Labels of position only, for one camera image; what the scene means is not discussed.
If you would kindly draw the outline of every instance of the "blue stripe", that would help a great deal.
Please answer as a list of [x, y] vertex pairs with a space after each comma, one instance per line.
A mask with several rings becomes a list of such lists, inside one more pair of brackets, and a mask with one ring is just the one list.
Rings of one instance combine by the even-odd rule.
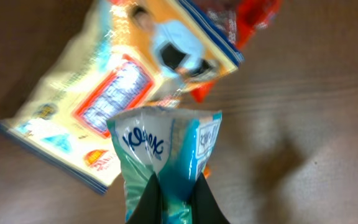
[[244, 57], [240, 51], [228, 41], [227, 37], [211, 22], [203, 11], [198, 9], [194, 3], [189, 2], [188, 0], [177, 1], [235, 65], [238, 66], [244, 61]]
[[69, 165], [63, 163], [62, 161], [52, 157], [51, 155], [47, 154], [37, 146], [27, 142], [24, 139], [20, 139], [17, 136], [15, 136], [12, 133], [9, 133], [8, 128], [4, 125], [3, 122], [0, 122], [0, 133], [3, 133], [5, 136], [9, 137], [10, 139], [15, 140], [18, 142], [21, 146], [23, 146], [28, 151], [34, 153], [36, 156], [40, 157], [41, 159], [45, 160], [46, 162], [57, 166], [61, 168], [62, 170], [68, 172], [69, 174], [73, 175], [74, 177], [77, 177], [78, 179], [82, 180], [86, 185], [88, 185], [91, 189], [93, 189], [95, 192], [103, 195], [106, 193], [108, 187], [102, 184], [100, 181], [97, 181], [96, 179], [70, 167]]
[[111, 29], [110, 23], [112, 22], [110, 16], [111, 3], [107, 0], [99, 0], [99, 13], [100, 24], [103, 35], [106, 35]]

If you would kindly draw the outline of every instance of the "red label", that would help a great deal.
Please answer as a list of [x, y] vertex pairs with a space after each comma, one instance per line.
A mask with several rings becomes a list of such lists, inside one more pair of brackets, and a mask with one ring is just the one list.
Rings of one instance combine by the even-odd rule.
[[128, 55], [82, 102], [74, 117], [86, 127], [108, 138], [106, 120], [143, 102], [154, 83], [143, 66]]
[[112, 164], [113, 156], [107, 150], [97, 149], [93, 150], [84, 157], [87, 166], [96, 171], [102, 171], [109, 168]]

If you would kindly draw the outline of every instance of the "wood grain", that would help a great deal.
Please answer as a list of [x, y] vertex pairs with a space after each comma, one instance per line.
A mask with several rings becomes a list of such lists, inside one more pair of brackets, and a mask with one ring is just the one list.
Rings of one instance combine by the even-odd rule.
[[[0, 0], [0, 118], [79, 31], [87, 1]], [[358, 223], [358, 1], [284, 2], [240, 71], [203, 104], [223, 110], [208, 180], [232, 223]], [[101, 197], [0, 136], [0, 223], [124, 223], [123, 179]]]

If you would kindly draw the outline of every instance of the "teal packaging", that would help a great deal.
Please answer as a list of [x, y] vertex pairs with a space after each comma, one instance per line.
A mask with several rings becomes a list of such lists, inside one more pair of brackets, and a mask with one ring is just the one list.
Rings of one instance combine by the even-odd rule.
[[155, 172], [163, 192], [163, 222], [191, 223], [186, 203], [208, 161], [222, 120], [220, 111], [143, 107], [108, 120], [125, 179], [126, 220]]

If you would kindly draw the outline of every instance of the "snack bag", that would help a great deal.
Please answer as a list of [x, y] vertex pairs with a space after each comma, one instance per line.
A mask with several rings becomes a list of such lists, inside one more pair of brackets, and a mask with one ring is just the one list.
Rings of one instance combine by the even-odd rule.
[[155, 172], [163, 192], [163, 223], [191, 223], [189, 199], [218, 136], [222, 113], [143, 107], [108, 120], [125, 179], [126, 221]]
[[112, 2], [113, 54], [138, 58], [163, 83], [158, 91], [163, 96], [221, 78], [243, 61], [242, 54], [192, 1]]
[[158, 86], [137, 61], [111, 55], [111, 3], [96, 1], [82, 31], [0, 128], [99, 193], [119, 175], [106, 120], [145, 102]]
[[106, 120], [237, 69], [242, 55], [188, 1], [99, 0], [14, 118], [9, 136], [104, 193], [120, 173]]

